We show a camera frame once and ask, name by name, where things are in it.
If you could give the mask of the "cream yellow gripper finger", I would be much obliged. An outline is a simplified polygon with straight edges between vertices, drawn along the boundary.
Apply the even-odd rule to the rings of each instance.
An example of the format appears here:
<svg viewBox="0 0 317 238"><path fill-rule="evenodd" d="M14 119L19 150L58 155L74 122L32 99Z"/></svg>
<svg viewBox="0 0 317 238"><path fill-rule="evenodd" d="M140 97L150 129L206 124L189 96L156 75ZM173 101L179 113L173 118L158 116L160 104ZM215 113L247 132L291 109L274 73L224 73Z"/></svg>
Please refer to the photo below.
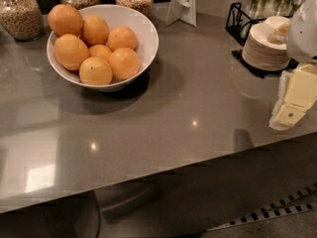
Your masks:
<svg viewBox="0 0 317 238"><path fill-rule="evenodd" d="M300 63L279 78L276 101L269 127L283 131L295 126L317 101L317 65Z"/></svg>

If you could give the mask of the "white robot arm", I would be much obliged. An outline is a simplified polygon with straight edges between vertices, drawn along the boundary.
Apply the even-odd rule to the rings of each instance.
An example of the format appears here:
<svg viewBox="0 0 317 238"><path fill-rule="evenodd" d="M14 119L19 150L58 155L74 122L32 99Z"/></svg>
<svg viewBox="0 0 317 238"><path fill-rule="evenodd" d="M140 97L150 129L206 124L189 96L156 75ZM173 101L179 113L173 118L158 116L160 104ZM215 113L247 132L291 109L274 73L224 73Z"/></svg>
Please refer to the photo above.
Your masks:
<svg viewBox="0 0 317 238"><path fill-rule="evenodd" d="M279 78L278 100L269 120L269 127L279 131L293 127L317 101L317 0L305 0L294 13L286 50L298 66Z"/></svg>

